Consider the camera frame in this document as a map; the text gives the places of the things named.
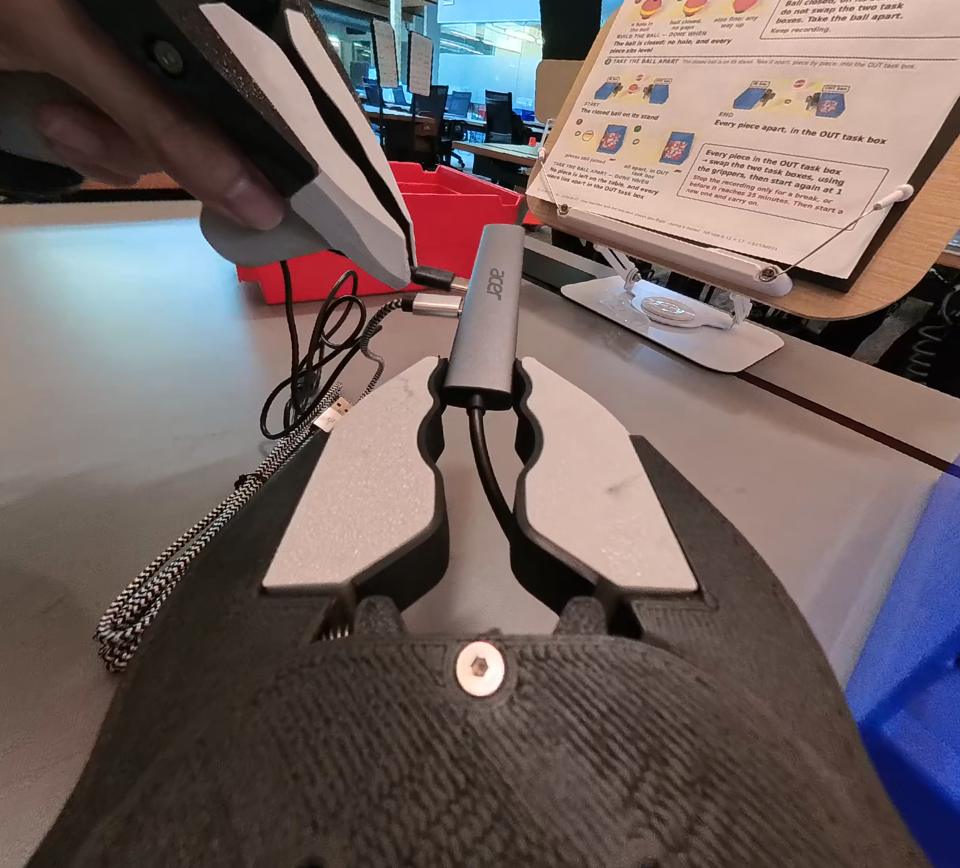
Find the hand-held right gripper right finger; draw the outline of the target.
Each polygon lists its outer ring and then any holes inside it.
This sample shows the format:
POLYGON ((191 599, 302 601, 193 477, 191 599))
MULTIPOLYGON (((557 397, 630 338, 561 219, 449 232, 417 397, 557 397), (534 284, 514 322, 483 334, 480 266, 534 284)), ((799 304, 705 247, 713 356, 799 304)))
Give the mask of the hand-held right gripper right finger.
POLYGON ((628 429, 600 402, 531 356, 513 370, 513 574, 560 613, 597 599, 617 613, 632 598, 698 589, 688 557, 628 429))

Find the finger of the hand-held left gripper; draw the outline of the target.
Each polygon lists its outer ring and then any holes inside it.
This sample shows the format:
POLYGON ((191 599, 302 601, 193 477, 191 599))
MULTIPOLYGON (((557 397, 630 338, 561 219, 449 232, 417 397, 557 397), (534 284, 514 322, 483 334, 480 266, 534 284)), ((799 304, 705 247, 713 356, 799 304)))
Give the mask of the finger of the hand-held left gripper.
POLYGON ((411 269, 412 223, 386 157, 363 109, 300 11, 284 11, 288 57, 318 112, 303 142, 317 176, 292 198, 294 212, 363 269, 411 269))
MULTIPOLYGON (((300 73, 277 42, 228 5, 202 5, 200 11, 292 130, 305 149, 309 165, 314 169, 302 187, 296 190, 283 189, 289 199, 284 220, 278 227, 268 231, 247 229, 228 217, 204 208, 200 214, 203 237, 224 259, 241 267, 265 266, 323 251, 342 254, 330 249, 324 238, 294 212, 292 205, 294 194, 311 183, 318 173, 317 164, 309 154, 303 138, 306 135, 306 122, 318 121, 320 118, 300 73)), ((289 41, 284 11, 280 20, 280 35, 283 40, 289 41)), ((413 268, 359 268, 390 288, 405 288, 412 280, 413 268)))

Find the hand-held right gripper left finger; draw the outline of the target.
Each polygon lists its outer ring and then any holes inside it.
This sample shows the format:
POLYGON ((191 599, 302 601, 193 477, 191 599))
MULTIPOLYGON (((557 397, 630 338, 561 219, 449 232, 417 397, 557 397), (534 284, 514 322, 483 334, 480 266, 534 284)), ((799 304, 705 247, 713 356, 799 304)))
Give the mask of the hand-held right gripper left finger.
POLYGON ((450 562, 438 462, 448 363, 427 356, 380 384, 332 428, 263 578, 274 596, 372 596, 401 611, 450 562))

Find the grey usb hub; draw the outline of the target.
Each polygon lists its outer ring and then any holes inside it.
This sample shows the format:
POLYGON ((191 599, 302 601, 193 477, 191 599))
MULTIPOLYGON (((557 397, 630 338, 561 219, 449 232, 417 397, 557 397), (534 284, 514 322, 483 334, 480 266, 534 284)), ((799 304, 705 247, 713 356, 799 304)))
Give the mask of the grey usb hub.
POLYGON ((524 238, 520 225, 484 228, 441 392, 445 405, 466 411, 474 465, 508 540, 515 531, 514 515, 498 485, 485 416, 514 403, 524 238))

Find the person's left hand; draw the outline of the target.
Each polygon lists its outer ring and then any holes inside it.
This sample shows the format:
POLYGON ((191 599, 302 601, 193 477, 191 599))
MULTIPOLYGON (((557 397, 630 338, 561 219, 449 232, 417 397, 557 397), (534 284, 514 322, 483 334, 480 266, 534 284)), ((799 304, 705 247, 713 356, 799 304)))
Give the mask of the person's left hand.
POLYGON ((40 139, 66 166, 104 181, 165 173, 195 199, 258 230, 286 202, 222 130, 130 62, 74 0, 1 0, 2 70, 48 75, 79 95, 35 114, 40 139))

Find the white sheet on stand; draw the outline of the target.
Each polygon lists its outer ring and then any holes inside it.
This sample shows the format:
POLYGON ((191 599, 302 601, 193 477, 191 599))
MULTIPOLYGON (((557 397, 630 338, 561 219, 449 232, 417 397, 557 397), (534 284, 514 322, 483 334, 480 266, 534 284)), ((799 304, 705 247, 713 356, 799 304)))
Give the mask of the white sheet on stand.
POLYGON ((417 32, 407 35, 406 86, 412 96, 428 97, 433 85, 434 44, 417 32))
POLYGON ((394 27, 385 20, 370 22, 377 85, 381 89, 396 89, 400 86, 397 35, 394 27))

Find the red plastic bin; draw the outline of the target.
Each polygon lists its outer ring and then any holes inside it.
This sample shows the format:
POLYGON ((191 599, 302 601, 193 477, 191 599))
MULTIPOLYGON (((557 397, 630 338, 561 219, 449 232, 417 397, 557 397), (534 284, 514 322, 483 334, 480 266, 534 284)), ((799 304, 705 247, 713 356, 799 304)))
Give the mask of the red plastic bin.
MULTIPOLYGON (((390 162, 413 220, 418 261, 467 277, 472 272, 483 229, 515 224, 522 195, 449 166, 427 171, 413 162, 390 162)), ((354 263, 334 252, 313 253, 289 262, 296 302, 324 299, 354 263)))

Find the wooden office desk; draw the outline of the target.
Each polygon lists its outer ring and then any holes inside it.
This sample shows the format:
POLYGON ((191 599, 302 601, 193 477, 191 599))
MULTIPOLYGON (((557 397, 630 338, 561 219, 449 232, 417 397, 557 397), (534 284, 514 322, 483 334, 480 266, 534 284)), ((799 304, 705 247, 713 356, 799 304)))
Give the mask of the wooden office desk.
POLYGON ((519 194, 525 194, 530 172, 539 159, 539 146, 495 142, 454 141, 458 154, 471 154, 470 173, 519 194))

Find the black monitor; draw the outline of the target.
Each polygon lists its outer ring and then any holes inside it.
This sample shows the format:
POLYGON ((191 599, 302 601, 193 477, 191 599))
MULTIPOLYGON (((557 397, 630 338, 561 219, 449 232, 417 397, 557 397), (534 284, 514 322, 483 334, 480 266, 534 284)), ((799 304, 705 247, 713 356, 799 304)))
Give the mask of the black monitor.
POLYGON ((538 0, 542 60, 584 61, 602 24, 603 0, 538 0))

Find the blue plastic bin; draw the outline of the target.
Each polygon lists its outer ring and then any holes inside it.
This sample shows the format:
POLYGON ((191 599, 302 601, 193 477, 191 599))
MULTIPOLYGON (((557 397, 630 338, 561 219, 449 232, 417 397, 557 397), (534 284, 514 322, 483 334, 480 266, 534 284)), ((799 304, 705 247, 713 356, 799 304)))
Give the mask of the blue plastic bin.
POLYGON ((934 485, 846 685, 870 759, 934 866, 959 865, 959 466, 934 485))

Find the wooden document stand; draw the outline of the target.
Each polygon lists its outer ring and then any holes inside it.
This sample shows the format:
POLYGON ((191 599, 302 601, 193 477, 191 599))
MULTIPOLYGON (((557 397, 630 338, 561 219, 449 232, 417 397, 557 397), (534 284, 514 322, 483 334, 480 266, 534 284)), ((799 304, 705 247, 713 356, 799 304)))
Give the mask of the wooden document stand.
POLYGON ((817 58, 642 58, 595 46, 539 150, 526 199, 544 225, 613 261, 563 293, 697 364, 745 370, 783 346, 753 304, 845 322, 886 309, 958 231, 958 107, 913 175, 824 118, 760 105, 817 58))

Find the printed instruction sheet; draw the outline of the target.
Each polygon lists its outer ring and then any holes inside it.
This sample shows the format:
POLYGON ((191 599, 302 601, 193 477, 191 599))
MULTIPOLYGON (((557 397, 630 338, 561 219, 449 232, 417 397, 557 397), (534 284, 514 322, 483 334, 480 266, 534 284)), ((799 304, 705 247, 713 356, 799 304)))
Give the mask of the printed instruction sheet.
POLYGON ((625 0, 528 198, 844 288, 958 137, 959 0, 625 0))

